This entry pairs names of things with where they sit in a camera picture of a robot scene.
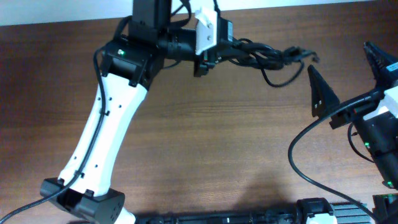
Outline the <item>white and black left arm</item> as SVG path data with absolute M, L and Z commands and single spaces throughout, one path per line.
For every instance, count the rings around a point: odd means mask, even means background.
M 190 11 L 197 23 L 172 21 L 170 1 L 134 1 L 113 38 L 93 56 L 96 99 L 81 138 L 58 177 L 42 182 L 41 196 L 89 223 L 134 223 L 125 195 L 111 188 L 114 164 L 135 112 L 165 60 L 194 64 L 200 77 L 228 56 L 233 25 L 217 4 Z

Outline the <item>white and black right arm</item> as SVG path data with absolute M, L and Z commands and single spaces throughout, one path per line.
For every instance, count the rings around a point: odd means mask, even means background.
M 389 189 L 397 189 L 397 57 L 372 42 L 364 52 L 373 71 L 375 87 L 367 93 L 340 102 L 314 66 L 307 68 L 312 88 L 312 115 L 318 119 L 305 128 L 302 137 L 330 119 L 332 129 L 353 125 Z

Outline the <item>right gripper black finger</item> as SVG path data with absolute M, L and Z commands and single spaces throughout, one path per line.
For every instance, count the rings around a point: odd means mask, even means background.
M 372 42 L 365 42 L 364 52 L 376 81 L 376 88 L 390 89 L 397 86 L 397 57 Z
M 338 106 L 340 100 L 313 65 L 307 68 L 307 72 L 312 93 L 312 116 L 321 118 Z

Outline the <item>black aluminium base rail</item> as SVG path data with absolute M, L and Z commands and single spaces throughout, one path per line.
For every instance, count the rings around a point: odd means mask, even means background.
M 325 198 L 305 198 L 296 203 L 246 212 L 147 215 L 138 224 L 360 224 L 371 217 L 352 203 L 329 203 Z

